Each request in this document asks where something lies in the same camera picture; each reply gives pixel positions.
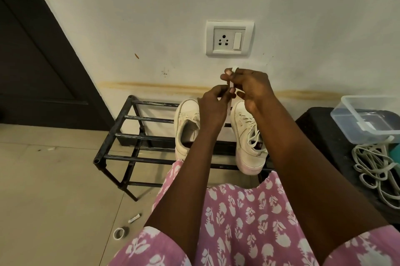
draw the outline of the shoe rack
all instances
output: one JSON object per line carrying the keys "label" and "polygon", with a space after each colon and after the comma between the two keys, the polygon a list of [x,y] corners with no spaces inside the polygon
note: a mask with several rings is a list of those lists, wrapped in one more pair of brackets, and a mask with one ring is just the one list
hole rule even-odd
{"label": "shoe rack", "polygon": [[[163,165],[172,165],[175,161],[169,159],[153,159],[153,158],[145,158],[138,157],[140,150],[147,151],[160,151],[160,152],[175,152],[175,138],[174,137],[165,137],[165,136],[148,136],[146,135],[144,122],[158,122],[158,123],[167,123],[173,124],[173,119],[160,119],[156,117],[143,117],[140,115],[138,105],[141,107],[147,106],[157,106],[157,107],[175,107],[177,108],[179,104],[175,103],[158,103],[158,102],[146,102],[140,101],[135,96],[130,95],[126,99],[118,117],[115,120],[114,126],[111,128],[110,132],[106,136],[103,144],[101,145],[99,151],[97,152],[96,157],[93,160],[93,164],[96,165],[97,169],[102,171],[119,189],[125,192],[129,197],[131,197],[134,201],[137,202],[137,197],[135,197],[132,192],[130,192],[127,187],[128,186],[147,186],[147,187],[161,187],[160,183],[145,183],[145,182],[135,182],[131,181],[131,178],[134,178],[134,167],[136,162],[140,163],[152,163],[152,164],[163,164]],[[135,111],[135,116],[128,115],[131,107],[133,107]],[[121,126],[123,125],[126,119],[133,119],[139,122],[139,134],[127,134],[121,133]],[[230,128],[230,124],[225,124],[224,127]],[[115,139],[123,146],[132,146],[133,152],[131,156],[118,156],[108,154],[111,146]],[[213,154],[221,155],[221,156],[234,156],[236,151],[236,142],[226,142],[226,141],[217,141],[214,147]],[[119,181],[115,178],[111,172],[107,170],[107,160],[117,160],[127,162],[127,168],[122,178],[122,181]],[[227,169],[227,170],[238,170],[238,168],[234,165],[226,165],[226,164],[211,164],[211,168],[214,169]],[[264,165],[262,169],[262,175],[265,176],[272,169],[267,168]]]}

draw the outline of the floor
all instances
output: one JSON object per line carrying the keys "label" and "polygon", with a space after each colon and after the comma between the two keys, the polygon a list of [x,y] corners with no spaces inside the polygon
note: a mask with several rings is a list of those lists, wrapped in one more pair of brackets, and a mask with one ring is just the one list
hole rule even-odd
{"label": "floor", "polygon": [[[0,124],[0,264],[103,266],[142,229],[159,188],[131,186],[131,200],[92,161],[107,132]],[[113,154],[132,148],[114,142]],[[142,157],[173,159],[173,153],[142,152]],[[234,164],[233,157],[213,157]],[[126,163],[107,168],[121,180]],[[162,183],[168,165],[138,163],[132,177]],[[211,169],[209,185],[258,185],[257,177]],[[142,214],[132,224],[128,219]],[[114,240],[112,231],[128,226]]]}

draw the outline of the transparent container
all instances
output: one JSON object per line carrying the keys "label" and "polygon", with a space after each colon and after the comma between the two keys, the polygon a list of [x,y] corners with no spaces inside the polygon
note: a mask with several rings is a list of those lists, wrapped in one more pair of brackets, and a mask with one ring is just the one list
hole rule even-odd
{"label": "transparent container", "polygon": [[345,95],[330,113],[349,142],[400,143],[400,99],[386,95]]}

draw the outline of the door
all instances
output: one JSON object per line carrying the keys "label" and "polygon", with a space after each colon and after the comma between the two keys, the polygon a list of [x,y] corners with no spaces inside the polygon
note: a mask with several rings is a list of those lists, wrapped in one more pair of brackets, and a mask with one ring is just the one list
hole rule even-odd
{"label": "door", "polygon": [[92,130],[114,123],[44,0],[0,0],[0,123]]}

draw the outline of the switch plate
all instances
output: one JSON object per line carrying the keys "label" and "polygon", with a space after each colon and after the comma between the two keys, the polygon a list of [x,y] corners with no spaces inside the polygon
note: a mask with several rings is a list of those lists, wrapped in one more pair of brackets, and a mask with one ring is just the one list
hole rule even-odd
{"label": "switch plate", "polygon": [[[207,21],[206,54],[208,56],[248,55],[253,29],[254,22]],[[234,49],[235,36],[239,37],[236,33],[241,33],[241,38],[240,42],[235,41]]]}

